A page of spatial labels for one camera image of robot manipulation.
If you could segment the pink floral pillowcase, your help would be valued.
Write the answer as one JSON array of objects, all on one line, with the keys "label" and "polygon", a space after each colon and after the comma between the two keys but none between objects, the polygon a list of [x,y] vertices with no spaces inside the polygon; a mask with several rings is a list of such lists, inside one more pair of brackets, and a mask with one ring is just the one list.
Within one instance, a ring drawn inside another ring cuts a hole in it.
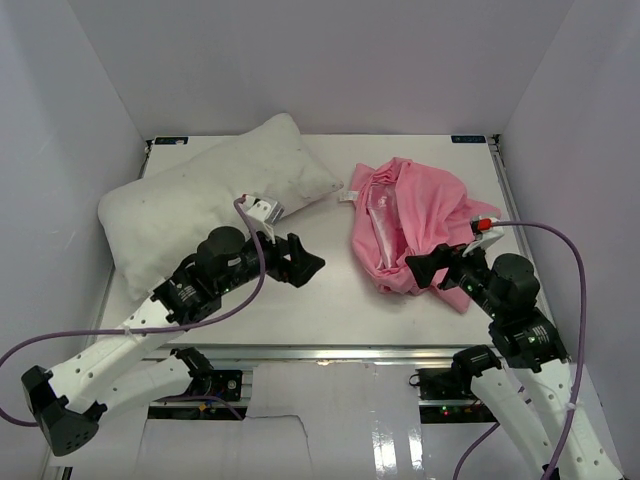
[{"label": "pink floral pillowcase", "polygon": [[346,199],[355,208],[352,250],[379,292],[431,291],[466,313],[470,299],[461,289],[436,288],[443,271],[421,288],[406,258],[429,254],[440,244],[472,242],[471,221],[479,216],[499,218],[498,207],[470,198],[466,185],[452,173],[399,157],[378,168],[358,163]]}]

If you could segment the white pillow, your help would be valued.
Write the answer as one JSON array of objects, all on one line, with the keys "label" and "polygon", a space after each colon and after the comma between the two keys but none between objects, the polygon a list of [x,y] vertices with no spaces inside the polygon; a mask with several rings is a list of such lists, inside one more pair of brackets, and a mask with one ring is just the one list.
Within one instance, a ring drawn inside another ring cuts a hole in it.
[{"label": "white pillow", "polygon": [[304,144],[293,118],[278,114],[190,160],[105,194],[98,217],[116,271],[134,301],[166,279],[209,233],[242,227],[235,199],[260,194],[286,214],[344,186]]}]

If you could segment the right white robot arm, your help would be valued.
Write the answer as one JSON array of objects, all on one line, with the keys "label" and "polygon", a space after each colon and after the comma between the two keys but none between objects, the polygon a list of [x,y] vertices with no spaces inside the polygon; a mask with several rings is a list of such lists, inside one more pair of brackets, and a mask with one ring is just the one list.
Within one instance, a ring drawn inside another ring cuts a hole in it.
[{"label": "right white robot arm", "polygon": [[526,478],[622,478],[584,407],[571,398],[576,369],[537,306],[540,285],[528,259],[507,253],[488,264],[480,248],[442,244],[406,263],[421,287],[443,271],[439,289],[460,288],[489,316],[493,345],[455,354],[451,384],[491,411],[524,459]]}]

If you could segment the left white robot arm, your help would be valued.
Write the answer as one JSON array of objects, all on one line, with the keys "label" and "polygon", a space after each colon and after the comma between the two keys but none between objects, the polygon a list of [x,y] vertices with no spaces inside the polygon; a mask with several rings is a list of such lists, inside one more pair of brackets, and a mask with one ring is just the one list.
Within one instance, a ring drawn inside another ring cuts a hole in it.
[{"label": "left white robot arm", "polygon": [[116,330],[50,369],[21,377],[27,404],[54,456],[70,455],[101,424],[164,398],[214,392],[216,373],[194,347],[178,348],[146,368],[138,363],[222,306],[225,294],[266,274],[300,288],[325,265],[290,233],[247,239],[235,227],[214,229]]}]

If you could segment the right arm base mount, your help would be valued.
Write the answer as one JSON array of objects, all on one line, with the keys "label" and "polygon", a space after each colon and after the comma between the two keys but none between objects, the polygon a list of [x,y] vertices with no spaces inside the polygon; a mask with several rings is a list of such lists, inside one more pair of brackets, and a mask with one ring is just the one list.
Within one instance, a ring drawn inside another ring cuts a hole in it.
[{"label": "right arm base mount", "polygon": [[422,423],[495,423],[490,409],[471,391],[471,380],[493,367],[502,367],[498,356],[478,345],[456,353],[448,368],[416,369],[408,384],[427,403],[420,407]]}]

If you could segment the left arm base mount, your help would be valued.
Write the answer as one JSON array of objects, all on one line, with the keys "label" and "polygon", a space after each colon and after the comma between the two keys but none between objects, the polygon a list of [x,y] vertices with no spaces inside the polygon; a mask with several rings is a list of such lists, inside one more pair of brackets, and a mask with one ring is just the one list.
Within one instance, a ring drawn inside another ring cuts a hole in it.
[{"label": "left arm base mount", "polygon": [[170,357],[186,364],[191,381],[182,394],[152,405],[148,410],[149,419],[242,421],[245,418],[247,408],[235,406],[242,398],[242,370],[216,369],[194,347],[172,349]]}]

